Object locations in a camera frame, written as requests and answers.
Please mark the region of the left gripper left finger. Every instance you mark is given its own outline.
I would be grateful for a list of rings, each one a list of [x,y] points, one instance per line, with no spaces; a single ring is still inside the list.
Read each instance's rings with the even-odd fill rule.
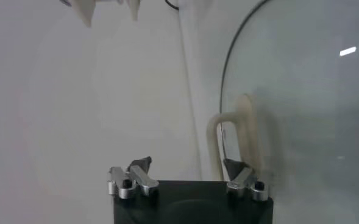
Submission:
[[[152,158],[147,156],[133,160],[126,170],[111,167],[108,171],[108,194],[128,200],[140,191],[142,195],[152,197],[158,192],[159,182],[148,175],[151,163]]]

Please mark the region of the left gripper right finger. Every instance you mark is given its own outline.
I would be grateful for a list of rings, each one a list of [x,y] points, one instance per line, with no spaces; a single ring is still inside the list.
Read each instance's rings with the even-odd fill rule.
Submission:
[[[229,176],[227,193],[237,198],[243,198],[249,191],[253,201],[267,201],[269,198],[268,185],[255,173],[255,170],[242,161],[224,159],[223,163]]]

